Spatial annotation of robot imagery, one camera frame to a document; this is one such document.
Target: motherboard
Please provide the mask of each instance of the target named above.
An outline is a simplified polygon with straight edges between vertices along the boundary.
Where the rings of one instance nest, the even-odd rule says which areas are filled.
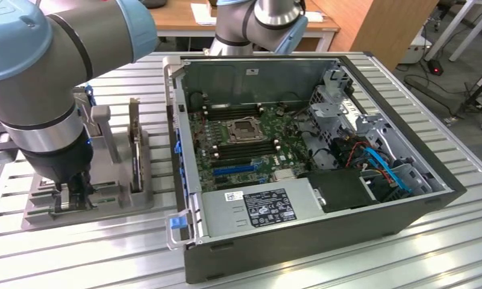
[[[313,169],[299,113],[272,104],[189,114],[202,192],[296,178]]]

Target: light blue joint cover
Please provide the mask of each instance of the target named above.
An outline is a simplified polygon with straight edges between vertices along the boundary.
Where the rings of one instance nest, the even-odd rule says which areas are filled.
[[[237,4],[237,3],[243,3],[243,2],[248,2],[248,1],[255,1],[255,0],[217,0],[216,6]]]
[[[133,59],[153,52],[157,44],[157,30],[150,12],[138,0],[116,0],[125,18],[129,39],[132,42]]]
[[[37,62],[51,43],[51,26],[27,0],[0,0],[0,80]]]
[[[184,229],[186,228],[186,219],[185,216],[174,217],[169,219],[169,228],[174,229]]]
[[[291,52],[295,50],[297,46],[299,41],[301,40],[308,21],[305,16],[299,15],[297,17],[299,18],[296,22],[293,23],[291,29],[285,34],[285,38],[276,47],[275,54],[279,55],[291,54]]]

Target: blue expansion slot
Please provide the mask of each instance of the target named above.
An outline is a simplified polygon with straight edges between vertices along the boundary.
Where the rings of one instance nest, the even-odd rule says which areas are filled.
[[[220,175],[228,175],[231,173],[253,172],[257,170],[257,168],[259,168],[257,165],[218,168],[212,170],[212,175],[220,176]]]

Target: wooden desk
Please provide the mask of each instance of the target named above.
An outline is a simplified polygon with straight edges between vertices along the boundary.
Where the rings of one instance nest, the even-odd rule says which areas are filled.
[[[168,0],[162,8],[152,9],[157,35],[164,37],[213,37],[214,26],[200,26],[194,22],[190,3],[206,3],[206,0]],[[307,11],[320,11],[311,0],[305,0]],[[308,23],[303,37],[312,38],[315,51],[327,51],[339,26],[328,18],[321,23]],[[300,43],[301,49],[312,50],[308,41]]]

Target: paper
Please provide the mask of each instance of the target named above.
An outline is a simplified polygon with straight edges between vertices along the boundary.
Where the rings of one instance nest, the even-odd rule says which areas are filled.
[[[197,25],[216,25],[216,17],[210,17],[206,4],[190,3],[190,10]],[[308,19],[308,22],[323,22],[323,15],[320,12],[307,11],[305,17]]]

